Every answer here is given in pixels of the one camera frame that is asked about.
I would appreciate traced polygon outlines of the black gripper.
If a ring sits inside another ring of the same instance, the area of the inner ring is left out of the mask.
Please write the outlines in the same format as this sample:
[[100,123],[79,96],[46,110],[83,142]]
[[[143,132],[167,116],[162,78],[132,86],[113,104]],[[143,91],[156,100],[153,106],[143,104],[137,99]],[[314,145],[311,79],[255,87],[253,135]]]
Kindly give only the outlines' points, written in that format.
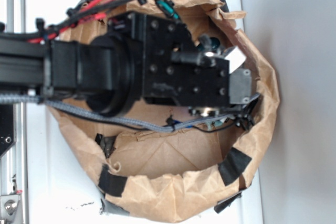
[[207,57],[185,24],[138,12],[112,17],[108,30],[121,37],[133,58],[135,86],[147,103],[229,105],[228,73],[246,60],[239,47],[223,49],[223,59]]

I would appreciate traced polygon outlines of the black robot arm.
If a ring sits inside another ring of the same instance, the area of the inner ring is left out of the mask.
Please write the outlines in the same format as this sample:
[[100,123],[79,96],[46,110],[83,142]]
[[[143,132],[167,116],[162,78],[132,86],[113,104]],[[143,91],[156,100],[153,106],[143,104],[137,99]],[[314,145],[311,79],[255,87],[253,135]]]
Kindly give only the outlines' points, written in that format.
[[3,38],[1,93],[83,99],[106,116],[124,115],[138,100],[193,114],[239,112],[252,93],[250,72],[230,63],[234,49],[213,49],[206,35],[201,42],[197,47],[181,22],[137,12],[110,19],[88,45]]

